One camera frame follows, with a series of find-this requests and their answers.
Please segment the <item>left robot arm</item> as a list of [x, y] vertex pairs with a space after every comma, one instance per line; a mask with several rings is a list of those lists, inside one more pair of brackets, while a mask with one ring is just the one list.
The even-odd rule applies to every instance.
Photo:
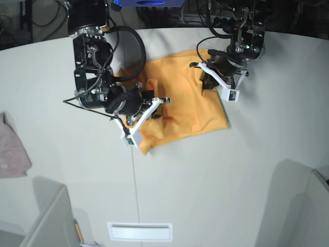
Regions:
[[[196, 53], [201, 64], [214, 72], [204, 71], [201, 75], [203, 90], [212, 90], [226, 84], [230, 90], [237, 90], [245, 77], [249, 76], [247, 66], [251, 60], [257, 60], [264, 51], [266, 1], [232, 1], [228, 11], [230, 19], [212, 18], [210, 11], [213, 1], [206, 1], [206, 27], [213, 34], [198, 42]], [[209, 49], [209, 59], [204, 59], [199, 51], [202, 42], [211, 39], [229, 39], [226, 50]]]

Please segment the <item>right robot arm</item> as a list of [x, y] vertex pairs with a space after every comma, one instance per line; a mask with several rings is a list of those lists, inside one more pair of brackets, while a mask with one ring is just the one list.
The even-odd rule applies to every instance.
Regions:
[[[68, 14], [68, 35], [72, 38], [75, 56], [75, 95], [65, 104], [78, 101], [78, 107], [95, 112], [103, 109], [112, 119], [125, 116], [132, 125], [155, 101], [153, 90], [143, 89], [141, 83], [126, 86], [137, 78], [146, 64], [146, 50], [140, 35], [131, 27], [118, 26], [109, 15], [106, 1], [65, 1]], [[115, 76], [111, 67], [119, 43], [112, 46], [105, 34], [130, 33], [140, 47], [141, 59], [137, 69], [127, 76]]]

